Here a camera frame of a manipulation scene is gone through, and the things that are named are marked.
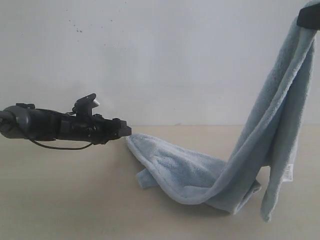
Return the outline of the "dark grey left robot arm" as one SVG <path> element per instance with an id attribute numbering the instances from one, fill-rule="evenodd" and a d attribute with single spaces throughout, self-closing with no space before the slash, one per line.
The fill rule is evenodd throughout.
<path id="1" fill-rule="evenodd" d="M 104 145 L 132 134 L 125 120 L 93 115 L 90 108 L 61 113 L 18 103 L 0 112 L 0 122 L 0 133 L 4 137 L 35 142 L 63 140 Z"/>

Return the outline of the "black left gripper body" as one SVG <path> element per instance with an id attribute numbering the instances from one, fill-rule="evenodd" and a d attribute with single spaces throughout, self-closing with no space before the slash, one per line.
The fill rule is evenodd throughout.
<path id="1" fill-rule="evenodd" d="M 88 142 L 93 145 L 104 145 L 107 135 L 115 134 L 113 119 L 93 116 L 65 116 L 61 119 L 57 138 L 66 141 Z"/>

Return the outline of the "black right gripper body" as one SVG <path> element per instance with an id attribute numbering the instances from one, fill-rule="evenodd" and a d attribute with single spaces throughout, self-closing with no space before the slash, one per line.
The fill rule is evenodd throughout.
<path id="1" fill-rule="evenodd" d="M 299 10 L 296 25 L 309 30 L 320 29 L 320 1 L 309 1 Z"/>

